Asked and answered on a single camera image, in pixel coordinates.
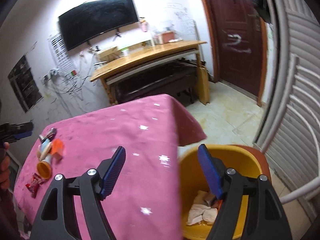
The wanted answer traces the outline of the left hand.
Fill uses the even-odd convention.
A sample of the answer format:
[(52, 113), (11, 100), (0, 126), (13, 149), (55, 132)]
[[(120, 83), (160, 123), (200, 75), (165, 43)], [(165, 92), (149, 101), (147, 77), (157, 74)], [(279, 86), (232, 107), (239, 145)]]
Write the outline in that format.
[(1, 190), (7, 190), (10, 186), (10, 157), (6, 154), (4, 159), (1, 162), (1, 172), (0, 172), (0, 183)]

